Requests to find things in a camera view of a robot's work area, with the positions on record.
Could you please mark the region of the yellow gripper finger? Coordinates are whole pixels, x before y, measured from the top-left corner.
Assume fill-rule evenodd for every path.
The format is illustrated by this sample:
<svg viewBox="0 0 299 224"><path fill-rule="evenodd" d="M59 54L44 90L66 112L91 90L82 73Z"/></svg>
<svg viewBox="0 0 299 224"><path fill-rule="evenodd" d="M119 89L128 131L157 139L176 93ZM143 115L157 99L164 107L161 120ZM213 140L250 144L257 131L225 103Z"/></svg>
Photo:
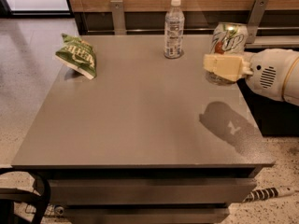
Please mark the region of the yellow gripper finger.
<svg viewBox="0 0 299 224"><path fill-rule="evenodd" d="M215 75L232 82L253 75L250 62L240 55L206 54L203 59L203 67L209 75Z"/></svg>

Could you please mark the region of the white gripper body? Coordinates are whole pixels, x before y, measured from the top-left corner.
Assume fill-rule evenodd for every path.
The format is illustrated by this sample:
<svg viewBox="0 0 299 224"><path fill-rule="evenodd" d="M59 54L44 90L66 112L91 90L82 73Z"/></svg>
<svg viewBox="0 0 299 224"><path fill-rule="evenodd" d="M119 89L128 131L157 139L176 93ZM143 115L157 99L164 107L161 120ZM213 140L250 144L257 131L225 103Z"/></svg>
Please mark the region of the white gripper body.
<svg viewBox="0 0 299 224"><path fill-rule="evenodd" d="M263 97L296 101L296 52L292 49L265 49L250 57L252 76L246 78L249 88Z"/></svg>

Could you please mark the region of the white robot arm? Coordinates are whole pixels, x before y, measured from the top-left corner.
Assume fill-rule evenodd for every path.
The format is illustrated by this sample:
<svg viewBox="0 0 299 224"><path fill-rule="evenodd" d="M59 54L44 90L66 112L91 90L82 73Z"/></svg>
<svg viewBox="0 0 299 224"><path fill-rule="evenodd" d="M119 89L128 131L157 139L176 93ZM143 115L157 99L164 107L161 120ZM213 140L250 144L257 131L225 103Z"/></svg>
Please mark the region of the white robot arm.
<svg viewBox="0 0 299 224"><path fill-rule="evenodd" d="M265 49L243 54L206 54L203 67L213 82L236 83L244 78L250 90L263 97L299 105L299 52Z"/></svg>

